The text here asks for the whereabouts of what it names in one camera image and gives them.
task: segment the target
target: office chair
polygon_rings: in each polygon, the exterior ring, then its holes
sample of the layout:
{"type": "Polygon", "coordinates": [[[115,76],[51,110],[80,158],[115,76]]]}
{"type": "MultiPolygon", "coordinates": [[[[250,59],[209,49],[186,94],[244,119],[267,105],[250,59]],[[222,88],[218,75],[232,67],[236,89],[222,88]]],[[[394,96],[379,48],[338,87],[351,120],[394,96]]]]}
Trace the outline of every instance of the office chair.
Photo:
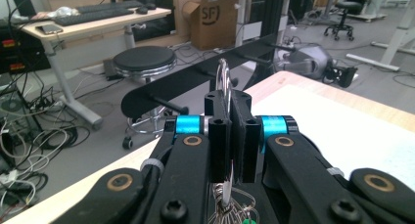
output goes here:
{"type": "MultiPolygon", "coordinates": [[[[172,50],[158,46],[143,46],[128,49],[116,55],[113,59],[115,71],[119,75],[123,77],[145,78],[146,84],[151,82],[152,76],[173,69],[176,61],[176,56],[172,50]]],[[[130,117],[124,112],[124,115],[127,116],[128,128],[125,131],[126,136],[122,142],[122,146],[125,149],[130,149],[133,145],[128,130],[141,134],[154,134],[157,137],[163,130],[163,125],[159,124],[161,124],[161,118],[166,113],[170,114],[171,112],[165,112],[165,107],[162,107],[160,110],[154,109],[141,118],[130,117]],[[146,122],[151,122],[153,125],[146,125],[146,122]],[[145,127],[149,128],[149,126],[152,126],[153,129],[145,130],[145,127]]]]}
{"type": "Polygon", "coordinates": [[[335,40],[339,40],[339,31],[344,30],[347,31],[348,40],[352,41],[354,40],[353,37],[353,27],[350,25],[345,25],[345,20],[347,17],[348,10],[360,10],[362,5],[358,2],[351,2],[351,1],[344,1],[344,2],[338,2],[336,4],[336,7],[339,9],[343,9],[342,14],[342,20],[339,24],[332,24],[329,25],[326,30],[324,31],[324,35],[329,35],[329,29],[332,29],[332,33],[335,35],[335,40]]]}

